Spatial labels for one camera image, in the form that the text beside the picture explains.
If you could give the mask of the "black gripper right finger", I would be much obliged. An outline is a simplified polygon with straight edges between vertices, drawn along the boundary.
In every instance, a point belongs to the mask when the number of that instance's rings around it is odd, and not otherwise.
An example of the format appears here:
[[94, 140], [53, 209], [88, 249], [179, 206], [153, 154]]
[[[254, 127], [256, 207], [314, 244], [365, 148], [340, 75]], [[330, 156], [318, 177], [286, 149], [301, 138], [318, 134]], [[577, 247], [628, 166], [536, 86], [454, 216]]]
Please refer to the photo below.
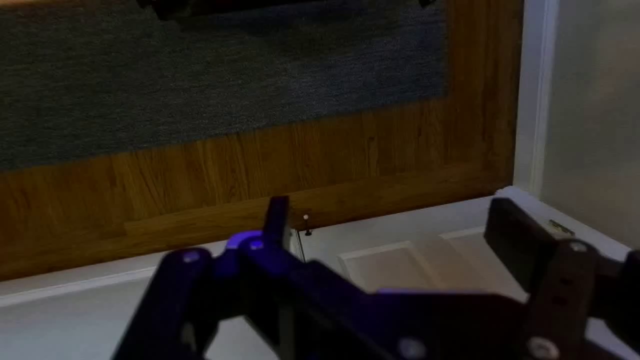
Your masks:
[[614, 360], [586, 338], [595, 318], [640, 351], [640, 252], [604, 255], [580, 238], [553, 238], [509, 198], [492, 198], [484, 240], [527, 292], [517, 341], [527, 360]]

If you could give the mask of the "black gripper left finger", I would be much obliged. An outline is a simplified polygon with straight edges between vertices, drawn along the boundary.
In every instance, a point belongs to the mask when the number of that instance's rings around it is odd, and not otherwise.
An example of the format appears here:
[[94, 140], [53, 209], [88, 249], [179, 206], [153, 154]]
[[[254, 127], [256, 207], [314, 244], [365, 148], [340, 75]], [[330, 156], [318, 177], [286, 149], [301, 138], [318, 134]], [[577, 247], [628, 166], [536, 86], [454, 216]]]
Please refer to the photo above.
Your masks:
[[364, 294], [330, 268], [287, 249], [289, 200], [267, 202], [264, 225], [219, 254], [163, 254], [113, 360], [204, 360], [219, 323], [244, 318], [279, 360], [357, 360], [372, 345], [352, 309]]

